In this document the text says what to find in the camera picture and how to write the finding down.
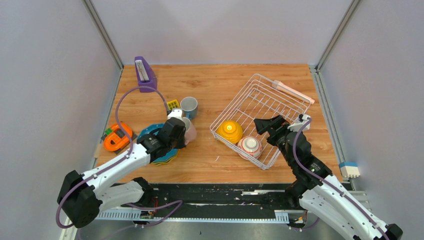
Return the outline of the purple metronome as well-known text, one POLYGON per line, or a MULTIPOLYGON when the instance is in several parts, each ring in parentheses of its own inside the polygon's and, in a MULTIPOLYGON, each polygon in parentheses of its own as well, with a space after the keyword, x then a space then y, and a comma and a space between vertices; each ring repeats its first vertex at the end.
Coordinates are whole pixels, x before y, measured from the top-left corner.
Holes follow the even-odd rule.
POLYGON ((158 80, 149 63, 142 56, 134 58, 136 68, 137 84, 141 93, 151 93, 157 90, 158 80))

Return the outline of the yellow polka dot plate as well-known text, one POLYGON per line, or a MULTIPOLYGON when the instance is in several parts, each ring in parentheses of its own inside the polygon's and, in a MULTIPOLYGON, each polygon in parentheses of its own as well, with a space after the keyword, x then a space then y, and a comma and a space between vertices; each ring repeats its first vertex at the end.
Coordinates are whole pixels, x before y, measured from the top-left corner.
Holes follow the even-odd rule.
POLYGON ((169 159, 168 161, 155 163, 155 165, 156 166, 168 165, 169 163, 172 163, 173 161, 174 161, 174 159, 169 159))

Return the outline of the yellow ribbed bowl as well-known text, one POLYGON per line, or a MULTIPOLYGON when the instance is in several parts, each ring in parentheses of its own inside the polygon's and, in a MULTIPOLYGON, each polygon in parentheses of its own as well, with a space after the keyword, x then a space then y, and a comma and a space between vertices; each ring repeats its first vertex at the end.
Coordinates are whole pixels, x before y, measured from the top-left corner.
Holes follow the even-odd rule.
POLYGON ((237 144, 243 137, 242 126, 233 120, 223 121, 216 132, 219 136, 232 144, 237 144))

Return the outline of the orange tape measure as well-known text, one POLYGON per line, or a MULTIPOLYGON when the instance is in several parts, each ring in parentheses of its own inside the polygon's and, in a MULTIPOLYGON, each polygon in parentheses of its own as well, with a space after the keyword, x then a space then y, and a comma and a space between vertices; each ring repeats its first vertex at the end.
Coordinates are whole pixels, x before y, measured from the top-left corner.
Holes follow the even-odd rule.
POLYGON ((107 128, 101 137, 105 150, 118 155, 129 143, 130 140, 121 130, 117 123, 107 128))

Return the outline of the blue polka dot plate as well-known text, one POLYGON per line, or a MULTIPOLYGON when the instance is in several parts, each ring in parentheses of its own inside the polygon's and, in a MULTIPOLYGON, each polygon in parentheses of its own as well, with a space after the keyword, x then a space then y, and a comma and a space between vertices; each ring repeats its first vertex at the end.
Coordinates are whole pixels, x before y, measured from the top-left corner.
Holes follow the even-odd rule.
MULTIPOLYGON (((152 124, 152 125, 150 125, 150 126, 148 126, 148 127, 146 127, 146 128, 144 128, 141 132, 140 132, 140 134, 139 134, 139 136, 137 137, 137 139, 139 139, 139 138, 141 138, 141 136, 143 136, 143 135, 145 135, 145 134, 148 134, 148 133, 150 133, 150 132, 152 132, 153 130, 155 130, 155 129, 159 129, 159 128, 162 128, 164 126, 164 123, 156 123, 156 124, 152 124)), ((179 153, 179 149, 172 149, 171 151, 169 151, 165 156, 162 156, 162 157, 160 157, 160 158, 157 158, 156 160, 154 160, 154 161, 159 161, 159 160, 163 160, 163 159, 168 159, 168 158, 170 158, 170 157, 172 157, 172 156, 175 156, 175 155, 178 155, 178 153, 179 153)))

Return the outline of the white red patterned bowl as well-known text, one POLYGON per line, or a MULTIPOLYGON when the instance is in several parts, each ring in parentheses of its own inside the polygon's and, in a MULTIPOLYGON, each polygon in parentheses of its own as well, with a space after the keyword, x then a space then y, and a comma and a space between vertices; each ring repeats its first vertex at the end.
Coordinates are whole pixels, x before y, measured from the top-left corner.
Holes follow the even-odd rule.
POLYGON ((258 159, 263 153, 263 146, 258 138, 245 136, 240 139, 237 146, 249 156, 258 159))

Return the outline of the blue ceramic mug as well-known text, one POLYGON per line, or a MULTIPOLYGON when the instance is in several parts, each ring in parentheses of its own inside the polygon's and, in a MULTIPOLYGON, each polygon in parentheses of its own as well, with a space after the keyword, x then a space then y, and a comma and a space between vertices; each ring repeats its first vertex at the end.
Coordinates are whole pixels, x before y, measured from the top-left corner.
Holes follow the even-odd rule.
POLYGON ((184 111, 185 117, 193 120, 197 116, 199 103, 196 98, 187 96, 181 100, 180 107, 184 111))

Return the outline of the green polka dot plate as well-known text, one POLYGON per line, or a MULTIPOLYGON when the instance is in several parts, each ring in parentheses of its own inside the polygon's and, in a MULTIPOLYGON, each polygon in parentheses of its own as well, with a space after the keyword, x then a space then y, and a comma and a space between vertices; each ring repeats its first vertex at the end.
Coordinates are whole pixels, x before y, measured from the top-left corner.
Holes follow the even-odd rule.
POLYGON ((171 162, 176 157, 177 157, 177 155, 171 156, 168 159, 158 159, 158 161, 155 160, 153 162, 153 164, 155 164, 155 165, 165 165, 165 164, 168 164, 169 162, 171 162))

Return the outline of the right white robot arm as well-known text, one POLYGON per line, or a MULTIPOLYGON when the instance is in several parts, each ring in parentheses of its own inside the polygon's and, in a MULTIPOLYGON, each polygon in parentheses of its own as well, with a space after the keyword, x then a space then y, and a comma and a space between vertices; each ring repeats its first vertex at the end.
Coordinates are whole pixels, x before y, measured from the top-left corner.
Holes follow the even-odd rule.
POLYGON ((399 240, 403 230, 371 213, 343 186, 332 171, 312 154, 304 130, 312 122, 300 114, 289 124, 281 115, 254 119, 256 132, 268 133, 267 143, 281 152, 296 180, 286 189, 286 204, 301 207, 324 221, 345 240, 399 240))

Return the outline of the white blue toy block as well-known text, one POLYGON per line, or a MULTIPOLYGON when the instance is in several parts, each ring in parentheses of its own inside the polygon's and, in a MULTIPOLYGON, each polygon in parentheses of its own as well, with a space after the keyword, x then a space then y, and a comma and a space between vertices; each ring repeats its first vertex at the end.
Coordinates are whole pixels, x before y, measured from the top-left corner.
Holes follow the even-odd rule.
POLYGON ((344 178, 357 178, 361 175, 358 164, 356 162, 345 161, 341 162, 338 166, 341 175, 344 178))

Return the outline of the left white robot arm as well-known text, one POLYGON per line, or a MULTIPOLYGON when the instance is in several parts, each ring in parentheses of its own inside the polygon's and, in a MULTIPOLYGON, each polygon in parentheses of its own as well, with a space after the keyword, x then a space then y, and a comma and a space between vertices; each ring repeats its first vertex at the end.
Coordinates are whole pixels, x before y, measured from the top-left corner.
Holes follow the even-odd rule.
POLYGON ((67 173, 57 197, 57 225, 66 228, 60 221, 61 212, 70 219, 69 227, 79 229, 91 223, 99 213, 123 204, 137 202, 142 207, 149 206, 153 193, 142 177, 122 185, 115 183, 172 149, 184 148, 185 132, 182 117, 170 117, 163 127, 142 135, 128 150, 107 163, 84 173, 76 170, 67 173))

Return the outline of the pink ceramic mug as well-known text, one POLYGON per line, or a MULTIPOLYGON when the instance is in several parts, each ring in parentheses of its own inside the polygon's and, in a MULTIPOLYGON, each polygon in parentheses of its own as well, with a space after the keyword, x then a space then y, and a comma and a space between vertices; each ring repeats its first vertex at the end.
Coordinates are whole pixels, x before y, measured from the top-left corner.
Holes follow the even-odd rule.
POLYGON ((182 120, 185 124, 184 144, 188 145, 197 138, 197 130, 189 118, 183 117, 182 120))

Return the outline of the yellow toy block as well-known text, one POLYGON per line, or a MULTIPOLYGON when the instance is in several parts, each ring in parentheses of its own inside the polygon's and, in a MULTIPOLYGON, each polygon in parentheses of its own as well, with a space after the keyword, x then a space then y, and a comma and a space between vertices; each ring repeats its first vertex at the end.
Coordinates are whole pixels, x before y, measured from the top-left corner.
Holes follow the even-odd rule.
POLYGON ((170 111, 172 111, 173 109, 179 109, 181 107, 177 99, 168 101, 167 106, 170 111))

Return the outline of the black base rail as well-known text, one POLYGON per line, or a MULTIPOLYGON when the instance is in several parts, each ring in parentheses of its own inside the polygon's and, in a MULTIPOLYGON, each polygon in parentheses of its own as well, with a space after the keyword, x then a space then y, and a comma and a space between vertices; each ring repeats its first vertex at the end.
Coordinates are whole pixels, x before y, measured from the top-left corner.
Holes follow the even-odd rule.
POLYGON ((281 222, 310 228, 313 214, 287 191, 286 183, 153 183, 133 205, 145 218, 200 221, 281 222))

